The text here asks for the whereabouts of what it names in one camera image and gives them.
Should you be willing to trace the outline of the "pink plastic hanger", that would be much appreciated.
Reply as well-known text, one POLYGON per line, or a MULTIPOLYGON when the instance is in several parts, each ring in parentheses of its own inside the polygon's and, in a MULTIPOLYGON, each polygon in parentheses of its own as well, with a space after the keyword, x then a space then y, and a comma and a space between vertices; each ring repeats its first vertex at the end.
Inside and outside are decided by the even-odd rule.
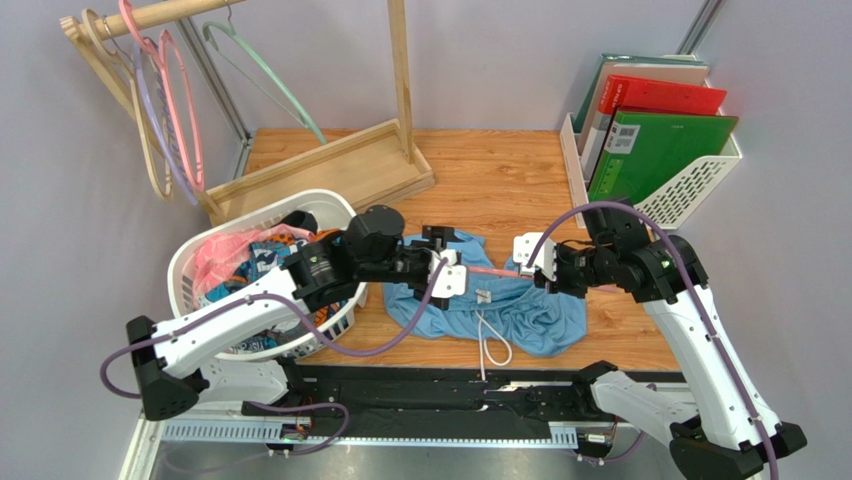
MULTIPOLYGON (((467 270, 470 273, 482 274, 482 275, 491 275, 497 276, 501 278, 515 278, 526 281, 532 281, 533 277, 529 275, 522 275, 514 270, 507 269, 497 269, 497 268, 487 268, 487 267, 479 267, 479 266, 467 266, 467 270)), ((619 290, 613 286, 599 286, 592 287, 593 291, 604 292, 604 293, 619 293, 619 290)))

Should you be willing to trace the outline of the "light blue shorts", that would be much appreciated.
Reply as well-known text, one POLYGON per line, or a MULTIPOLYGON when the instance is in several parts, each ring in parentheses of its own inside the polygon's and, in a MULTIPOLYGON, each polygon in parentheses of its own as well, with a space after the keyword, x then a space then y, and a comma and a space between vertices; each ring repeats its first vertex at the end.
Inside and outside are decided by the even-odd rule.
MULTIPOLYGON (((485 252, 485 239, 456 230, 465 265, 494 268, 485 252)), ((465 295, 454 297, 447 310, 429 305, 412 334, 437 339, 445 336, 477 340, 480 314, 513 346, 537 357, 560 355, 587 334, 585 300, 548 294, 523 279, 472 274, 465 295)), ((405 284, 382 285, 386 313, 401 327, 413 318, 420 301, 405 284)))

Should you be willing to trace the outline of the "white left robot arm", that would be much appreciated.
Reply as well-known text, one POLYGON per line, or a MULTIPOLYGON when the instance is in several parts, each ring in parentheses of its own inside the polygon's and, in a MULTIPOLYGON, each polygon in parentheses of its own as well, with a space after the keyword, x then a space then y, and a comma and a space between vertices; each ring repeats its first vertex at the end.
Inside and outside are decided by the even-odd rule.
POLYGON ((252 334, 293 322, 332 348, 334 341, 309 314, 357 298, 369 283, 407 285, 420 301, 418 315, 428 305, 445 309, 451 298, 464 295, 468 270, 447 246, 453 230, 431 227, 427 240, 406 244, 404 227, 399 212, 373 206, 223 300, 173 320, 129 321, 125 351, 146 419, 170 419, 202 402, 278 401, 289 384, 280 365, 219 362, 217 355, 252 334))

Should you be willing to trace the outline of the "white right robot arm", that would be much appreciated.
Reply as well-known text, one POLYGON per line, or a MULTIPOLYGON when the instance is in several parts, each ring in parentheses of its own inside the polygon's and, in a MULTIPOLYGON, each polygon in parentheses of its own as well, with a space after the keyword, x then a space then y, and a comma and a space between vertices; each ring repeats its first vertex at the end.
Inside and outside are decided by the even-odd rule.
POLYGON ((535 284, 577 298, 602 286, 630 294, 663 334, 694 399, 686 406, 599 362, 580 381, 592 405, 664 445, 688 479, 778 478, 780 460, 803 449, 806 436, 779 418, 750 379, 690 243, 628 200, 595 201, 576 213, 590 245, 571 248, 541 234, 524 263, 535 284))

